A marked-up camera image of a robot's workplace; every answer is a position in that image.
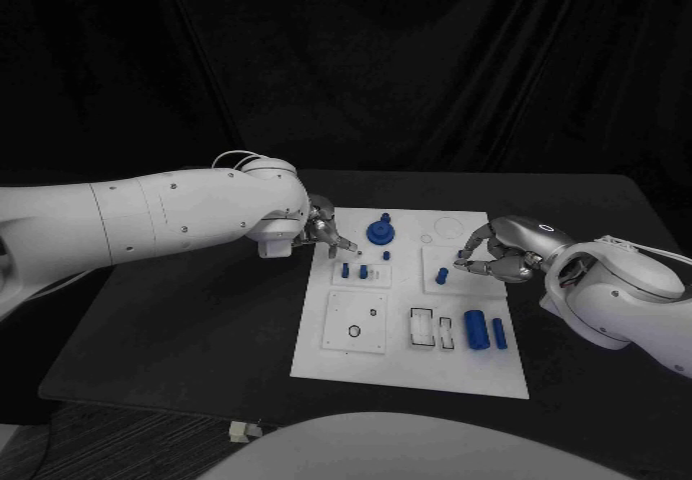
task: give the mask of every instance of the blue object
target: blue object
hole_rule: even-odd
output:
[[[494,343],[497,348],[504,350],[507,348],[507,339],[504,338],[504,328],[501,326],[501,319],[492,318],[492,332],[494,332]]]
[[[445,268],[441,268],[439,269],[439,272],[436,272],[436,278],[435,278],[435,282],[439,284],[439,285],[443,285],[443,282],[446,281],[446,274],[449,273],[449,271],[445,269]]]
[[[367,240],[374,245],[386,245],[393,240],[393,227],[390,225],[392,219],[389,214],[383,213],[379,222],[370,223],[367,227]]]
[[[468,337],[468,346],[472,350],[484,350],[490,347],[490,338],[487,336],[485,317],[479,310],[468,310],[464,313],[465,335]]]

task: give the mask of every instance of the black table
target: black table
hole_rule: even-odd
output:
[[[527,215],[576,240],[603,234],[678,252],[635,186],[609,175],[301,171],[343,207]],[[390,411],[533,439],[638,478],[692,478],[692,381],[635,347],[591,345],[507,285],[530,400],[289,377],[314,247],[262,260],[240,241],[121,265],[40,386],[43,398],[263,424]]]

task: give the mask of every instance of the black curtain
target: black curtain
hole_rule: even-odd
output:
[[[619,173],[692,244],[687,2],[51,0],[0,18],[2,185],[229,148],[298,169]],[[69,295],[0,325],[21,365],[0,422],[46,418],[37,381],[87,308]]]

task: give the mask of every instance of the gray floor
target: gray floor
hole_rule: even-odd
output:
[[[227,428],[226,420],[64,403],[50,426],[17,430],[0,480],[30,479],[38,464],[34,480],[191,480],[243,446]]]

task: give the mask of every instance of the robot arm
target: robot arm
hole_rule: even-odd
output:
[[[337,234],[328,200],[306,194],[294,167],[278,159],[257,156],[240,171],[0,188],[0,320],[70,275],[242,236],[265,258],[315,241],[357,250]]]
[[[472,262],[484,239],[497,260]],[[540,306],[572,330],[612,350],[634,342],[670,370],[692,377],[692,298],[674,272],[635,247],[692,263],[611,237],[575,243],[537,221],[500,217],[471,234],[454,267],[513,283],[540,268]]]

